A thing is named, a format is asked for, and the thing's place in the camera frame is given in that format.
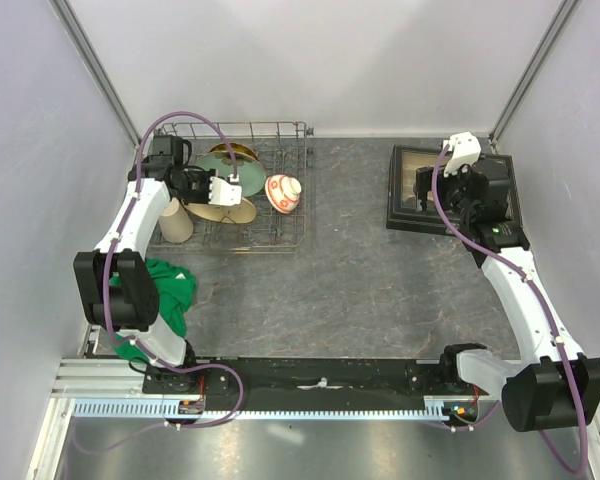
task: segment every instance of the dish rack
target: dish rack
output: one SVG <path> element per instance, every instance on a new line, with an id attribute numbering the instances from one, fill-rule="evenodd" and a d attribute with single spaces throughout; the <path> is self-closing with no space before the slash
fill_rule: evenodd
<path id="1" fill-rule="evenodd" d="M 191 212 L 194 232 L 181 244 L 167 242 L 156 226 L 149 252 L 218 252 L 218 253 L 293 253 L 298 250 L 307 230 L 307 155 L 312 151 L 307 138 L 313 129 L 305 122 L 220 122 L 218 128 L 231 142 L 251 148 L 258 156 L 267 176 L 286 174 L 297 178 L 302 194 L 292 213 L 284 215 L 273 208 L 262 189 L 248 197 L 256 207 L 256 218 L 248 224 L 218 223 L 202 219 Z M 165 123 L 162 133 L 191 141 L 191 163 L 221 143 L 217 134 L 203 123 Z"/>

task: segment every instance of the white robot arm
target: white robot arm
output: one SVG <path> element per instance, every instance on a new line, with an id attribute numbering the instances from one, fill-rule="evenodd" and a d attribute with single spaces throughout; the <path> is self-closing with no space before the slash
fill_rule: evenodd
<path id="1" fill-rule="evenodd" d="M 183 365 L 188 345 L 173 333 L 158 311 L 159 296 L 144 265 L 151 235 L 172 196 L 185 202 L 224 206 L 239 204 L 242 196 L 237 176 L 231 175 L 230 183 L 218 177 L 216 171 L 189 167 L 183 158 L 183 142 L 179 137 L 154 136 L 155 152 L 142 163 L 146 177 L 140 180 L 140 190 L 134 178 L 136 170 L 132 170 L 124 201 L 109 231 L 94 251 L 81 252 L 74 260 L 87 321 L 106 328 L 103 265 L 112 241 L 117 240 L 110 274 L 117 274 L 121 285 L 109 287 L 112 324 L 118 334 L 129 337 L 132 343 L 142 342 L 153 355 L 174 366 Z"/>
<path id="2" fill-rule="evenodd" d="M 427 209 L 432 191 L 443 223 L 465 243 L 498 294 L 521 356 L 516 365 L 482 345 L 452 345 L 441 358 L 443 374 L 451 377 L 446 380 L 477 385 L 502 401 L 518 431 L 575 426 L 581 407 L 590 422 L 600 401 L 600 358 L 588 359 L 567 332 L 538 279 L 529 241 L 509 217 L 513 167 L 482 156 L 469 132 L 444 145 L 436 167 L 416 171 L 418 206 Z M 453 155 L 442 173 L 448 150 Z M 457 215 L 459 228 L 445 211 Z M 574 404 L 574 395 L 582 406 Z"/>

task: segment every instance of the green cloth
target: green cloth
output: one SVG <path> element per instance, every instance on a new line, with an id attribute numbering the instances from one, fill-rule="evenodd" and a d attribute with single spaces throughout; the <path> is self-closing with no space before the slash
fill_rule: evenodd
<path id="1" fill-rule="evenodd" d="M 193 294 L 196 293 L 198 288 L 196 277 L 186 268 L 176 267 L 157 258 L 147 258 L 145 264 L 160 295 L 160 316 L 164 318 L 173 333 L 184 338 L 187 334 L 184 314 L 191 308 Z M 119 286 L 120 278 L 117 276 L 112 277 L 110 284 Z M 120 335 L 116 336 L 118 340 L 122 340 Z M 116 347 L 115 350 L 118 356 L 125 360 L 136 358 L 148 360 L 147 356 L 138 347 L 131 345 L 129 342 Z"/>

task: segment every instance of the marble surface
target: marble surface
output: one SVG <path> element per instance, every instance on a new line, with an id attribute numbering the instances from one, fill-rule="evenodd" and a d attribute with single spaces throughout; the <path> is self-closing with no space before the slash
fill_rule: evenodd
<path id="1" fill-rule="evenodd" d="M 313 140 L 298 253 L 155 255 L 198 278 L 186 314 L 197 354 L 437 358 L 479 342 L 518 358 L 498 297 L 459 241 L 385 228 L 396 143 L 440 141 Z"/>

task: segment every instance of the beige cup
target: beige cup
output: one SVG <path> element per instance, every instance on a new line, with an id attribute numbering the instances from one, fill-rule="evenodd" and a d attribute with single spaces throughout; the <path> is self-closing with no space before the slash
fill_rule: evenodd
<path id="1" fill-rule="evenodd" d="M 183 243 L 193 234 L 193 223 L 177 198 L 171 199 L 158 219 L 162 236 L 170 243 Z"/>

